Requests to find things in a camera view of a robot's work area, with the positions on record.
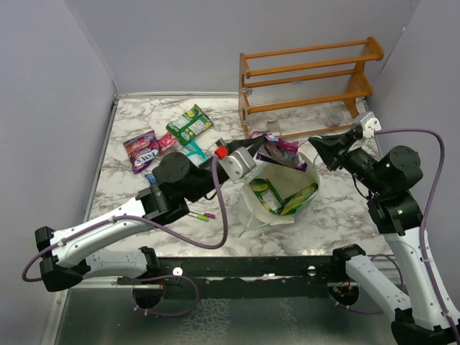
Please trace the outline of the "red small snack packet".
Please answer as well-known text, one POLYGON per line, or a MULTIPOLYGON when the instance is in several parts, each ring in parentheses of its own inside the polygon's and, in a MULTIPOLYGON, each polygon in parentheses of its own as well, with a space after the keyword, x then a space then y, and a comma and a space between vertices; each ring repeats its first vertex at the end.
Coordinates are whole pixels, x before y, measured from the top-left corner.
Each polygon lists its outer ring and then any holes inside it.
POLYGON ((171 132, 167 132, 161 138, 157 140, 160 152, 163 153, 172 148, 178 142, 178 138, 171 132))

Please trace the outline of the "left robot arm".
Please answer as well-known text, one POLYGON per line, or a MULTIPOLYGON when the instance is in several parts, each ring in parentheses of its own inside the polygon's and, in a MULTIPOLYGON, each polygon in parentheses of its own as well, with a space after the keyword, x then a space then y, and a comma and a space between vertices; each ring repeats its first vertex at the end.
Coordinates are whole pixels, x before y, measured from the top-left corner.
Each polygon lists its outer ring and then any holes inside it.
POLYGON ((43 226, 35 231, 40 278, 49 292, 75 287, 93 277, 124 276, 154 282, 159 265, 151 249, 132 253, 110 252, 107 247, 152 229, 164 231, 203 249, 219 249, 228 237, 229 225, 221 186, 238 180, 255 168, 254 156, 267 142, 255 139, 218 141, 213 157, 195 165, 182 152, 166 154, 152 171, 155 181, 125 204, 77 226, 54 230, 43 226), (179 234, 169 225, 190 213, 195 203, 214 191, 221 207, 223 235, 217 244, 204 244, 179 234))

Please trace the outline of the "yellow green snack packet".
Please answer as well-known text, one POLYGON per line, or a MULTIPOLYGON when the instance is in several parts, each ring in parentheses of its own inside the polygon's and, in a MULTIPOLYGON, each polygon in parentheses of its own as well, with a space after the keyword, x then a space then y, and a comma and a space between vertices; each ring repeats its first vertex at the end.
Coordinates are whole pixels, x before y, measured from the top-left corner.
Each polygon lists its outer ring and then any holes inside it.
POLYGON ((268 212, 277 215, 282 213, 285 201, 268 179, 254 178, 249 185, 259 202, 268 212))

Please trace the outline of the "green candy packet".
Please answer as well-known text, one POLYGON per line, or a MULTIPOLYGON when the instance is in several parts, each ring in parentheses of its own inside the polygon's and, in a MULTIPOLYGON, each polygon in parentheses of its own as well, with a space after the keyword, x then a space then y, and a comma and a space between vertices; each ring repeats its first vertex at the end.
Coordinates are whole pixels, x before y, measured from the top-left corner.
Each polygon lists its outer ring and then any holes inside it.
POLYGON ((213 125, 213 121, 195 104, 175 121, 168 123, 166 129, 181 145, 186 146, 213 125))

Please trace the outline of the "green paper gift bag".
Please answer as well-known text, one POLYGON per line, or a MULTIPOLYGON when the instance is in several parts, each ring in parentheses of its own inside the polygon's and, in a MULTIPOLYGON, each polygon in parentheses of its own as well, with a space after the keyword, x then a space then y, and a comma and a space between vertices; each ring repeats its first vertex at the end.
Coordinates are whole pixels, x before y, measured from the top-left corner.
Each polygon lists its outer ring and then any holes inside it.
POLYGON ((309 160, 304 154, 300 154, 300 156, 308 165, 305 172, 267 162, 263 162, 256 170, 250 172, 249 177, 244 181, 240 189, 242 200, 250 212, 250 218, 247 225, 242 230, 243 234, 264 226, 284 226, 293 224, 296 218, 302 213, 305 213, 312 200, 318 194, 321 182, 314 162, 309 160), (295 214, 281 216, 268 212, 259 202, 249 185, 254 178, 268 179, 284 200, 312 183, 318 184, 318 190, 295 214))

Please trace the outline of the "purple Fox's candy bag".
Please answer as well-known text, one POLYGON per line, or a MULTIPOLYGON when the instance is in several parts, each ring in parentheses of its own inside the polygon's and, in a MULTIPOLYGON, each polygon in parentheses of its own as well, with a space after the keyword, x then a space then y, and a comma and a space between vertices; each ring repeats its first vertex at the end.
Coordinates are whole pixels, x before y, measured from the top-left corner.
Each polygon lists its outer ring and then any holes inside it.
POLYGON ((154 130, 129 139, 123 145, 132 164, 134 174, 146 169, 160 153, 160 146, 154 130))

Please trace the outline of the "blue M&M's packet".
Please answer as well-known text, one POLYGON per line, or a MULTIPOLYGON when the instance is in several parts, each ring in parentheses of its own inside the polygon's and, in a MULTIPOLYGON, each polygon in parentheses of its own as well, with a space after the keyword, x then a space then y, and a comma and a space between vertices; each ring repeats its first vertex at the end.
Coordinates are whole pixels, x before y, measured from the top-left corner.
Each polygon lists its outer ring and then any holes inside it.
POLYGON ((145 174, 144 177, 147 179, 147 181, 149 182, 149 184, 153 184, 155 183, 155 177, 152 173, 148 173, 148 174, 145 174))

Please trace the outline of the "teal tissue snack pack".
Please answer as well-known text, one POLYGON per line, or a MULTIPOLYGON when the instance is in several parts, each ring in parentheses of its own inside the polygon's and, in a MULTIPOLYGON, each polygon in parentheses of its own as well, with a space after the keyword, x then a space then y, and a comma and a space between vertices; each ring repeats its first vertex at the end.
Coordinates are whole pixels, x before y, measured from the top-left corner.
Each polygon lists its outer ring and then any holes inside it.
POLYGON ((204 151, 198 146, 195 140, 191 140, 184 146, 185 156, 197 167, 203 164, 208 157, 204 151))

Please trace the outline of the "purple chocolate bar wrapper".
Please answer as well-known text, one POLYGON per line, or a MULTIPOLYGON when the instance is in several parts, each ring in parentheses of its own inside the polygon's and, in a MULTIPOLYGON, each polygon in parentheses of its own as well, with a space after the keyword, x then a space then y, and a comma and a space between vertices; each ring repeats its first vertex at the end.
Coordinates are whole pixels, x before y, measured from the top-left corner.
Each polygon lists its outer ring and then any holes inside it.
POLYGON ((300 156, 299 143, 288 141, 273 135, 270 132, 253 132, 250 139, 264 137, 264 143, 256 153, 256 159, 305 172, 307 163, 300 156))

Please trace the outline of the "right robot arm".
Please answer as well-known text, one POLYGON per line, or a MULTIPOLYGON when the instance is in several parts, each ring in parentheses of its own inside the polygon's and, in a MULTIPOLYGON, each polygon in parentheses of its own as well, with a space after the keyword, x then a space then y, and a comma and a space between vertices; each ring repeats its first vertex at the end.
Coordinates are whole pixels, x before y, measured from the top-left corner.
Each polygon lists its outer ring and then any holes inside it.
POLYGON ((370 192, 369 215, 392 250, 405 291, 400 290, 357 245, 335 249, 331 275, 351 278, 389 318, 398 344, 459 342, 459 311, 449 297, 428 243, 426 218, 410 190, 422 178, 419 154, 406 146, 393 147, 380 160, 355 144, 364 138, 356 126, 333 136, 312 136, 327 169, 345 169, 370 192))

